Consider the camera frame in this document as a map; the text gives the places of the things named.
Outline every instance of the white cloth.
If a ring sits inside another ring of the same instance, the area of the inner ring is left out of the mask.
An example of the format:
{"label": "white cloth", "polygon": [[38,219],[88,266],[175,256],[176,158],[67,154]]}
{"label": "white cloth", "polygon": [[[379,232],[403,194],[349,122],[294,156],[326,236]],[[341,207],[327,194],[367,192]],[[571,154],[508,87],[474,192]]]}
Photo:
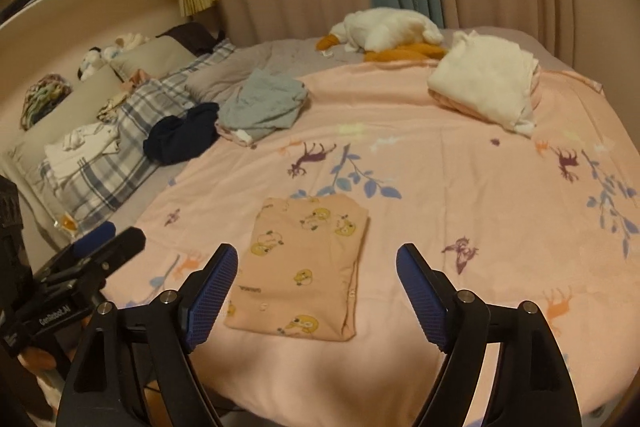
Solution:
{"label": "white cloth", "polygon": [[538,60],[515,42],[456,32],[428,84],[506,130],[530,137],[536,126],[531,81],[537,67]]}
{"label": "white cloth", "polygon": [[119,150],[115,125],[92,123],[66,134],[57,143],[44,147],[45,155],[59,185],[100,154]]}

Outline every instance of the plaid pillowcase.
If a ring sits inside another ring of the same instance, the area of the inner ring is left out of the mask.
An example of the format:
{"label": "plaid pillowcase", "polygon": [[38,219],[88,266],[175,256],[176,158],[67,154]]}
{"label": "plaid pillowcase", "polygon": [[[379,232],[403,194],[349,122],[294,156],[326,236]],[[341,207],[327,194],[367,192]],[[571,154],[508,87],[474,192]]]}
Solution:
{"label": "plaid pillowcase", "polygon": [[120,150],[98,156],[82,166],[63,187],[58,186],[49,162],[40,165],[41,177],[53,188],[68,214],[78,223],[81,235],[105,222],[158,168],[143,153],[142,144],[159,120],[183,116],[196,102],[185,89],[190,73],[221,62],[234,52],[228,39],[210,55],[162,80],[140,86],[118,108]]}

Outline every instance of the pink bedsheet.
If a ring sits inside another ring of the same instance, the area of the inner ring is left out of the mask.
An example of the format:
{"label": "pink bedsheet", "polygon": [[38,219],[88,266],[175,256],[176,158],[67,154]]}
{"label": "pink bedsheet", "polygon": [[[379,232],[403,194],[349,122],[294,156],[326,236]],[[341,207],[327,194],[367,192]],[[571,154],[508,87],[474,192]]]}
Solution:
{"label": "pink bedsheet", "polygon": [[[293,129],[256,150],[219,140],[151,204],[137,222],[146,250],[109,279],[108,297],[148,302],[221,242],[242,255],[267,197],[348,192],[370,216],[356,336],[284,339],[218,320],[192,355],[205,385],[285,426],[411,425],[441,364],[396,275],[396,251],[412,242],[485,302],[537,302],[583,412],[622,391],[640,365],[640,157],[620,121],[585,83],[545,72],[529,140],[439,108],[431,68],[303,77],[312,103]],[[305,144],[326,157],[310,161]],[[496,355],[490,346],[468,422],[484,412]]]}

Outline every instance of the blue gripper pad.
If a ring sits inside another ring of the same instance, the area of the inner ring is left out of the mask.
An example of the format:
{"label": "blue gripper pad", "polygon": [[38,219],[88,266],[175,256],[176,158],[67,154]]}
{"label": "blue gripper pad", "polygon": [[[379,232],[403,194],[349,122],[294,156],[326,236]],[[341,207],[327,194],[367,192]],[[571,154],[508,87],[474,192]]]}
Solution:
{"label": "blue gripper pad", "polygon": [[414,245],[402,245],[398,250],[396,270],[427,340],[436,344],[441,351],[446,350],[449,344],[446,328],[447,309],[428,279],[428,272],[432,280],[434,272]]}
{"label": "blue gripper pad", "polygon": [[74,243],[73,256],[76,259],[86,257],[115,236],[116,226],[111,221],[106,221]]}
{"label": "blue gripper pad", "polygon": [[178,321],[189,352],[209,337],[226,294],[238,273],[238,252],[220,245],[207,265],[190,274],[178,293],[182,295]]}

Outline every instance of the metal screw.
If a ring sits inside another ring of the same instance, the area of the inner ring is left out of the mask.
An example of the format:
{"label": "metal screw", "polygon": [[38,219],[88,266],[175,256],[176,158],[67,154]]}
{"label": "metal screw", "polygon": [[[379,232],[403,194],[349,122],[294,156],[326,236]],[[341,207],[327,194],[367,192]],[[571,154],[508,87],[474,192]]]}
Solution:
{"label": "metal screw", "polygon": [[111,310],[113,310],[113,304],[111,304],[110,302],[103,302],[98,306],[98,309],[97,309],[100,315],[106,315]]}
{"label": "metal screw", "polygon": [[473,302],[476,300],[476,296],[469,290],[460,290],[458,292],[458,299],[469,304],[469,302]]}
{"label": "metal screw", "polygon": [[535,303],[533,303],[531,301],[524,301],[522,303],[522,308],[527,313],[531,313],[531,314],[538,313],[538,307],[536,306]]}
{"label": "metal screw", "polygon": [[178,297],[178,293],[175,290],[165,290],[160,294],[160,302],[162,304],[169,304],[175,301]]}

